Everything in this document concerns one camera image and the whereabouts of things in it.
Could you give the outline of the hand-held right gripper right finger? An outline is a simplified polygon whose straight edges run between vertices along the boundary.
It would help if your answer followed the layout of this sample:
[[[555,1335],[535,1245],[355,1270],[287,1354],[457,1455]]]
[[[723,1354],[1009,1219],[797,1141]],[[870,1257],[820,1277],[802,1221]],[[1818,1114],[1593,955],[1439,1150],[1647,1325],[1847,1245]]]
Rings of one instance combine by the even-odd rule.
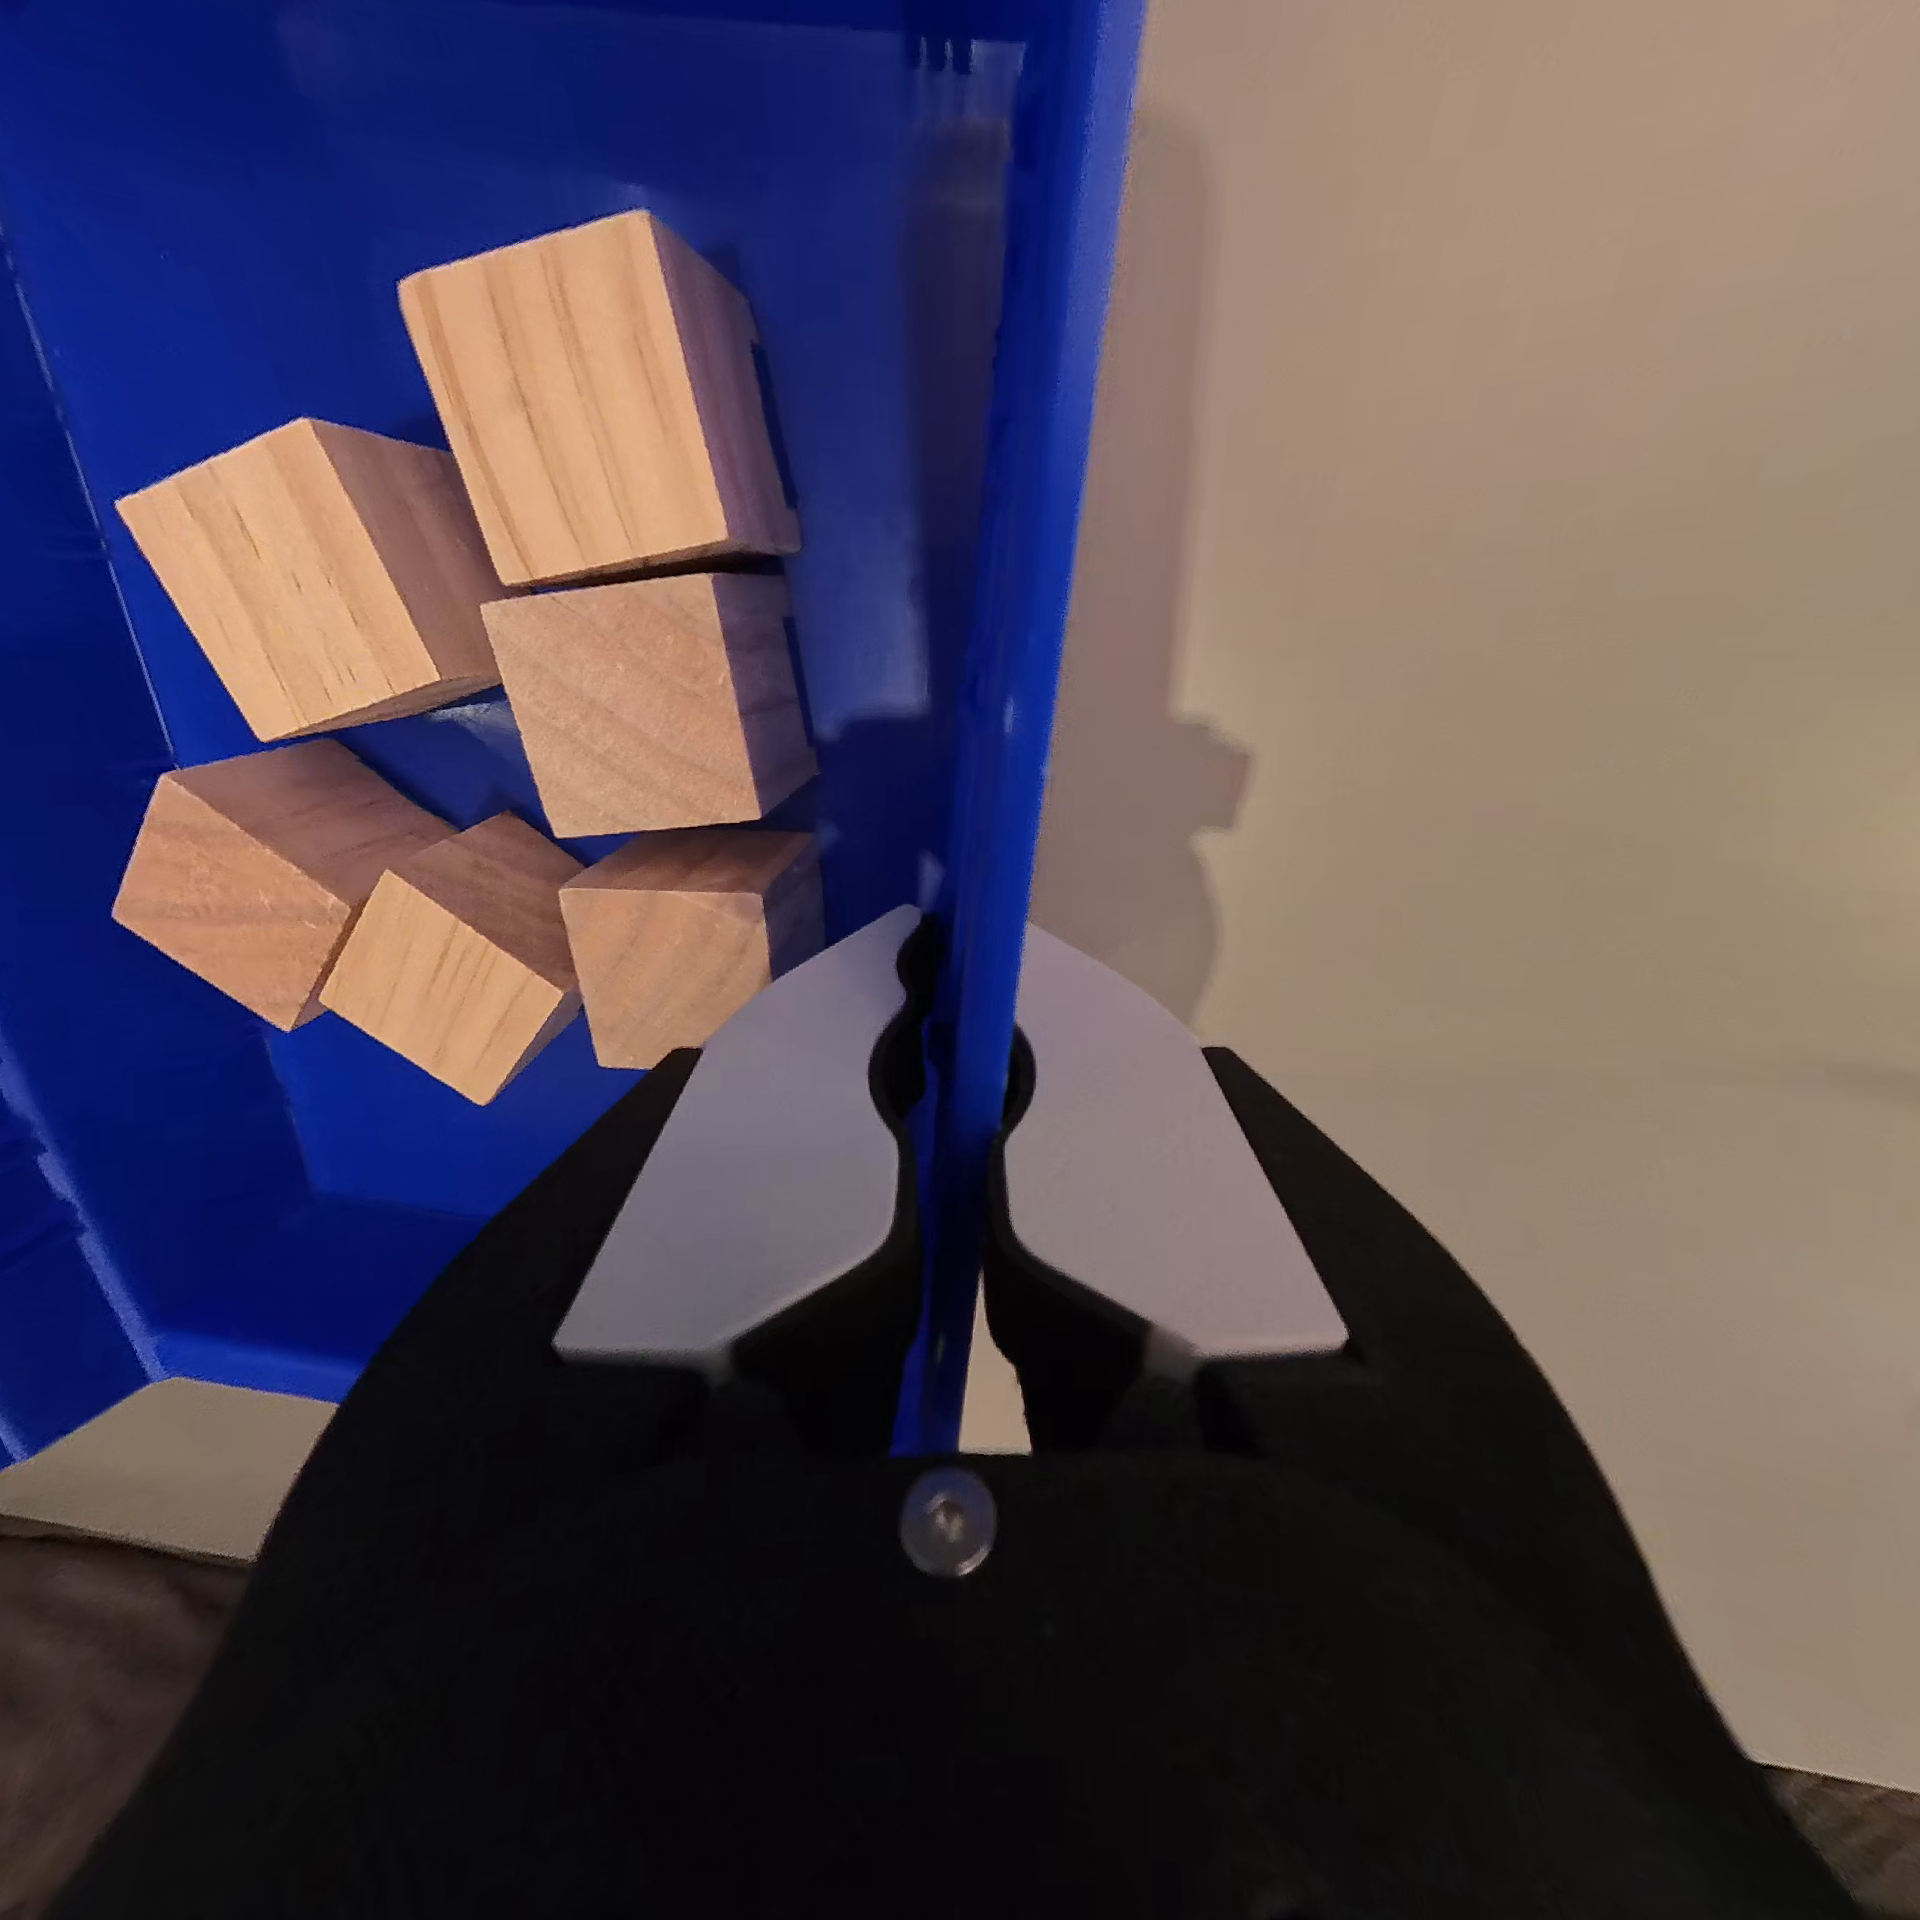
[[[1027,1389],[1316,1359],[1346,1324],[1188,1028],[1027,925],[981,1254]]]

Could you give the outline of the blue plastic bin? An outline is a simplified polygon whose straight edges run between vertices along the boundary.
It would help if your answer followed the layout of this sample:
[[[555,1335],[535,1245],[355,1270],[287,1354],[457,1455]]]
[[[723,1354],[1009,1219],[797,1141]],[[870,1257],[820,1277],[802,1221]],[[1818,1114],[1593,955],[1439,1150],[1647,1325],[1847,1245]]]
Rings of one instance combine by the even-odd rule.
[[[1009,1070],[1142,4],[3,6],[3,1464],[149,1382],[340,1399],[634,1081],[491,1110],[111,921],[255,751],[115,501],[300,415],[445,445],[438,261],[657,211],[743,291],[798,507],[829,939],[944,921],[918,1149]]]

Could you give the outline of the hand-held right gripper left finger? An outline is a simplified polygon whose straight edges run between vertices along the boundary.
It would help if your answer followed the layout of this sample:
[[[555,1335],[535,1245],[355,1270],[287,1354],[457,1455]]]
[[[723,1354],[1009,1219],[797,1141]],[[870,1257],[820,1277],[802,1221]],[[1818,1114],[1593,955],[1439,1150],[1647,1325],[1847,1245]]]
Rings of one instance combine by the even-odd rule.
[[[921,1321],[911,1114],[938,921],[896,906],[701,1047],[552,1336],[813,1397],[896,1397]]]

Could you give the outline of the group of wooden cubes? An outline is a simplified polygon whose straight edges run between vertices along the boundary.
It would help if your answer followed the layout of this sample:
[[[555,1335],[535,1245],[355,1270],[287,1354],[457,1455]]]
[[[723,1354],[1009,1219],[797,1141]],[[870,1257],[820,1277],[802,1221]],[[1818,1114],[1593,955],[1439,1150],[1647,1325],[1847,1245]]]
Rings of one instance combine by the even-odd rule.
[[[445,451],[289,421],[115,501],[259,751],[172,770],[111,921],[468,1105],[574,1017],[707,1041],[820,945],[818,758],[742,291],[649,211],[398,283]]]

